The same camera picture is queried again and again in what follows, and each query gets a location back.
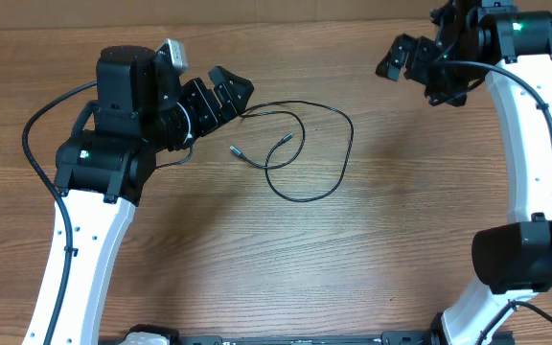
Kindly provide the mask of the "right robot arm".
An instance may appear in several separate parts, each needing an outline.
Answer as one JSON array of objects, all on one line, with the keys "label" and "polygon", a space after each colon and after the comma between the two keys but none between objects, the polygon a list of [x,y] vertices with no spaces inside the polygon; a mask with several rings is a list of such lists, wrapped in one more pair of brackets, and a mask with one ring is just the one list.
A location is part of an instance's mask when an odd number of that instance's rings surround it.
[{"label": "right robot arm", "polygon": [[462,106],[488,88],[507,162],[507,221],[474,236],[473,278],[428,330],[384,332],[379,342],[510,344],[502,324],[552,288],[552,13],[450,1],[431,20],[434,38],[397,36],[376,73],[420,83],[432,105]]}]

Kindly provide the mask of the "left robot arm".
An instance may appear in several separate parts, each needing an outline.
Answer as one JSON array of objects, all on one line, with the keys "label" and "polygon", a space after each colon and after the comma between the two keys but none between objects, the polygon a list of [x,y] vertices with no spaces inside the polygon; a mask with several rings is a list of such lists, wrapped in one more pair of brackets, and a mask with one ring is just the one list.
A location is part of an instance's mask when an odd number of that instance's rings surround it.
[{"label": "left robot arm", "polygon": [[184,47],[102,50],[97,91],[58,148],[45,184],[56,206],[54,232],[28,344],[94,344],[112,270],[162,150],[185,150],[243,114],[254,87],[222,67],[182,81]]}]

